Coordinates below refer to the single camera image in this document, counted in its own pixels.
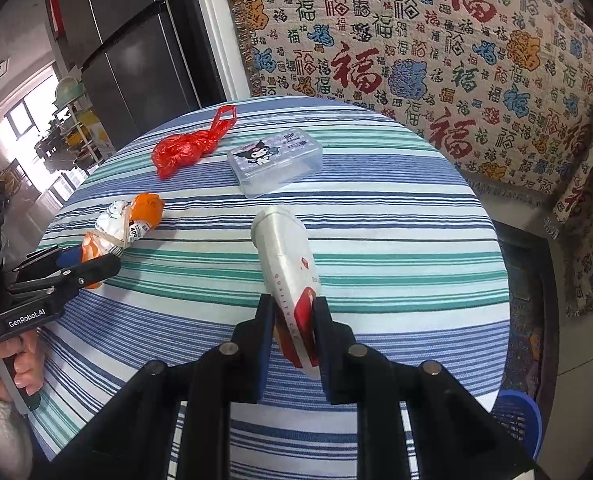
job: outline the white paper cup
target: white paper cup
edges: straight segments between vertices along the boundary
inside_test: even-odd
[[[286,209],[269,206],[252,222],[252,243],[259,251],[268,292],[285,320],[287,336],[280,339],[283,354],[311,379],[321,378],[312,325],[312,305],[321,294],[305,226]]]

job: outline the human hand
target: human hand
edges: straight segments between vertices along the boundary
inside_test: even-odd
[[[38,340],[36,330],[30,330],[0,343],[0,358],[10,357],[16,354],[14,359],[14,382],[18,388],[25,388],[28,395],[35,394],[43,386],[43,361],[45,352],[43,344]],[[0,400],[11,402],[5,384],[0,378]]]

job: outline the striped tablecloth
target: striped tablecloth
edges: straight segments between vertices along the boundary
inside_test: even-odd
[[[43,330],[46,386],[30,421],[47,455],[145,362],[195,360],[254,316],[265,287],[250,226],[271,204],[306,225],[335,320],[392,360],[440,361],[491,409],[509,334],[507,275],[491,220],[448,161],[362,108],[257,98],[237,103],[238,123],[216,153],[159,180],[150,161],[155,144],[209,127],[215,110],[182,116],[120,150],[46,231],[42,246],[75,244],[114,200],[155,192],[166,202],[158,229],[126,251],[120,274],[81,292]],[[246,199],[225,153],[292,126],[323,144],[323,170]],[[320,383],[292,368],[275,345],[262,402],[232,407],[232,476],[354,478],[355,433],[354,409],[328,405]]]

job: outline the floor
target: floor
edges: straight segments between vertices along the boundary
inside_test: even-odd
[[[542,212],[487,195],[481,202],[494,220],[546,237]],[[576,480],[593,456],[593,313],[568,319],[563,305],[563,258],[550,242],[560,315],[557,387],[539,465],[552,480]]]
[[[33,252],[43,237],[54,215],[61,209],[54,197],[46,191],[30,208],[11,202],[3,224],[3,236],[8,241],[4,248],[6,266],[13,268]]]

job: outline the patterned blanket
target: patterned blanket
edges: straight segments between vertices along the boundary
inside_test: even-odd
[[[545,206],[593,309],[593,32],[552,0],[229,0],[253,94],[376,110]]]

